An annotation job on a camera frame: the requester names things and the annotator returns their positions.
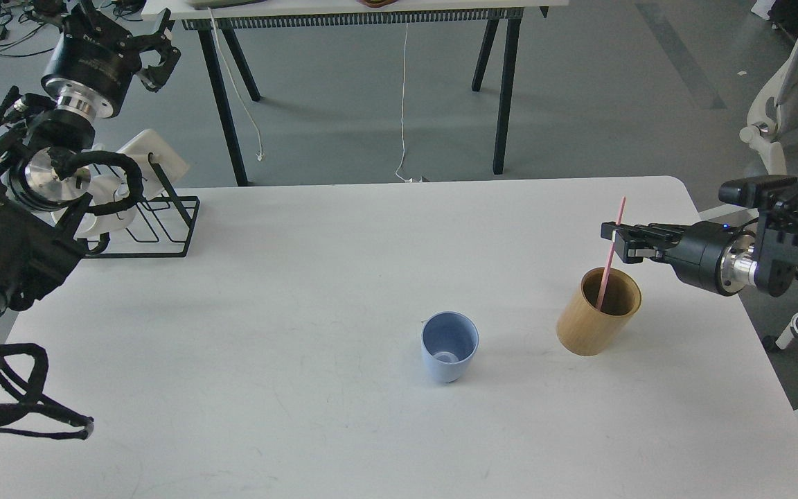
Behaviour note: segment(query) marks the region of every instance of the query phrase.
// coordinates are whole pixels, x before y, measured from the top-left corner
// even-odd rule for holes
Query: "cable on floor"
[[[227,69],[227,75],[230,76],[230,83],[232,83],[233,90],[236,92],[236,97],[238,97],[238,101],[242,104],[242,108],[245,110],[245,114],[247,114],[248,119],[251,120],[251,124],[254,126],[254,132],[257,132],[257,144],[259,146],[257,151],[257,161],[263,161],[263,158],[266,158],[266,155],[263,154],[263,139],[260,137],[260,128],[257,126],[257,122],[254,120],[254,117],[251,116],[251,111],[248,110],[248,107],[245,103],[245,100],[242,98],[240,92],[238,92],[238,86],[236,85],[236,79],[232,76],[232,70],[230,69],[230,64],[227,63],[227,58],[224,57],[224,51],[221,50],[221,40],[218,37],[218,22],[215,20],[215,12],[211,10],[209,7],[209,16],[211,18],[211,29],[213,31],[213,35],[215,36],[215,48],[218,49],[218,55],[220,55],[221,60],[224,61],[224,67]]]

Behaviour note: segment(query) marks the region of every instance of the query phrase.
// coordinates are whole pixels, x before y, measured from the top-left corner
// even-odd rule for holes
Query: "white cable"
[[[405,148],[405,73],[406,64],[408,60],[408,23],[405,23],[405,43],[402,45],[402,114],[399,117],[399,126],[402,133],[402,159],[399,161],[399,167],[396,168],[396,177],[399,177],[402,182],[410,183],[412,179],[405,179],[399,175],[399,170],[402,170],[402,165],[405,164],[405,154],[408,150]]]
[[[240,104],[242,104],[242,108],[245,110],[245,114],[247,114],[248,119],[251,120],[251,124],[254,125],[254,132],[257,132],[257,144],[259,146],[257,151],[257,161],[263,161],[263,158],[266,158],[267,155],[263,154],[263,139],[260,137],[260,129],[257,127],[257,122],[254,120],[254,117],[251,116],[251,111],[248,110],[242,95],[240,92],[238,92],[238,86],[236,85],[236,79],[232,76],[230,64],[227,63],[227,59],[224,57],[224,51],[221,50],[221,40],[218,38],[218,22],[215,20],[215,12],[211,10],[211,7],[209,7],[209,16],[211,17],[211,28],[213,29],[213,34],[215,35],[215,47],[218,49],[218,54],[220,54],[221,60],[224,61],[224,67],[227,69],[227,75],[230,76],[230,83],[232,83],[233,90],[236,92],[236,97],[238,97],[238,101],[240,101]]]

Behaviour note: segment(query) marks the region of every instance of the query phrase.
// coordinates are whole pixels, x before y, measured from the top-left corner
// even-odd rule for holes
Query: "table leg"
[[[482,77],[485,76],[485,66],[488,66],[488,56],[491,55],[491,45],[495,42],[497,32],[497,19],[488,20],[485,26],[485,37],[482,38],[482,47],[479,49],[479,60],[476,62],[476,72],[472,76],[472,91],[482,88]]]
[[[242,151],[238,146],[236,137],[236,126],[233,123],[230,111],[230,102],[227,100],[227,92],[224,88],[224,76],[221,74],[221,66],[218,64],[218,53],[215,51],[215,38],[209,30],[199,31],[199,43],[202,44],[202,54],[205,57],[205,65],[209,69],[209,79],[211,89],[215,94],[215,103],[218,104],[218,114],[221,118],[221,128],[224,129],[224,139],[227,141],[227,151],[230,152],[233,174],[236,176],[237,186],[249,186],[248,177],[245,171],[245,164],[242,161]]]
[[[507,19],[507,40],[504,47],[504,75],[501,77],[501,97],[497,112],[497,136],[492,171],[504,173],[507,130],[510,124],[510,104],[513,100],[513,77],[516,74],[516,50],[519,48],[519,27],[522,19]]]
[[[245,54],[242,47],[238,44],[236,39],[236,32],[232,29],[222,30],[224,38],[227,40],[227,45],[230,45],[230,53],[233,60],[236,61],[238,73],[242,76],[242,81],[245,82],[245,88],[248,89],[248,94],[251,94],[251,99],[254,102],[260,100],[260,92],[257,90],[257,83],[254,82],[254,77],[251,76],[251,69],[248,67],[248,62],[245,60]]]

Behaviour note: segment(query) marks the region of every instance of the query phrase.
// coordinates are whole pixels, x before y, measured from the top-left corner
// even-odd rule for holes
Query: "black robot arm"
[[[133,75],[150,91],[158,91],[180,57],[171,47],[174,23],[167,9],[159,15],[156,31],[140,37],[95,10],[90,0],[34,0],[30,13],[58,26],[62,35],[42,76],[48,95],[21,95],[12,87],[0,105],[0,130],[6,130],[0,136],[0,317],[9,308],[31,307],[63,284],[86,254],[102,250],[75,239],[84,215],[124,211],[143,199],[142,173],[134,160],[116,152],[86,151],[94,139],[92,123],[119,114]],[[158,66],[143,67],[140,54],[145,51],[157,51]],[[127,197],[91,206],[87,191],[92,164],[121,168]],[[64,214],[56,225],[33,213],[58,209]],[[6,358],[16,354],[35,361],[27,379],[8,366]],[[0,404],[0,432],[87,438],[91,417],[42,394],[47,369],[38,345],[0,344],[0,386],[16,400]],[[4,427],[30,412],[80,429],[42,434]]]
[[[651,259],[669,264],[680,281],[703,290],[731,296],[750,285],[773,297],[784,294],[798,280],[798,179],[766,175],[732,180],[722,184],[719,199],[757,209],[756,231],[713,222],[605,222],[601,236],[614,239],[624,263]],[[792,332],[798,335],[798,313]]]

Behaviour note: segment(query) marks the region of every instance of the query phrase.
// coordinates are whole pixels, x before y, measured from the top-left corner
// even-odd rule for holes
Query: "cup rim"
[[[430,348],[427,348],[427,344],[424,343],[424,329],[427,328],[427,325],[430,323],[430,320],[434,319],[439,315],[457,315],[466,320],[467,322],[469,322],[469,325],[472,326],[472,332],[475,333],[475,341],[474,344],[472,345],[472,351],[470,351],[470,354],[468,356],[463,357],[463,359],[458,359],[455,362],[446,362],[445,360],[436,359],[433,353],[430,353]],[[473,322],[468,316],[463,315],[463,313],[454,312],[453,310],[444,310],[443,312],[434,313],[433,315],[430,316],[429,319],[425,320],[424,327],[421,328],[420,331],[420,344],[422,347],[424,347],[424,350],[427,351],[427,354],[436,362],[439,362],[440,364],[444,364],[446,366],[454,366],[456,364],[460,364],[462,362],[465,362],[466,360],[469,360],[471,357],[473,357],[476,354],[476,351],[479,350],[479,328],[477,328],[475,322]]]
[[[592,268],[592,269],[589,269],[589,271],[587,271],[586,274],[584,274],[583,277],[580,278],[580,282],[578,284],[578,291],[580,292],[580,294],[582,294],[582,295],[584,294],[583,293],[583,284],[585,284],[587,279],[590,278],[590,275],[592,275],[592,274],[602,274],[602,272],[604,272],[604,271],[605,271],[605,268]],[[633,308],[628,310],[628,312],[624,313],[624,315],[612,315],[611,313],[606,313],[606,312],[603,312],[602,310],[597,309],[594,304],[590,303],[589,300],[586,299],[586,297],[585,297],[585,300],[583,300],[583,301],[585,301],[587,306],[589,306],[589,308],[592,309],[593,312],[600,313],[601,315],[605,315],[605,316],[608,316],[608,317],[618,317],[618,318],[624,318],[624,317],[633,316],[636,312],[639,312],[639,309],[642,306],[642,290],[639,287],[639,284],[636,282],[635,279],[633,279],[629,274],[627,274],[627,272],[624,272],[623,270],[621,270],[619,268],[609,268],[608,272],[609,272],[609,276],[611,276],[611,274],[616,274],[618,276],[618,278],[620,278],[622,281],[625,281],[625,282],[627,282],[627,284],[631,284],[632,285],[631,290],[634,290],[636,292],[636,295],[639,297],[639,298],[637,298],[636,306],[634,306]]]

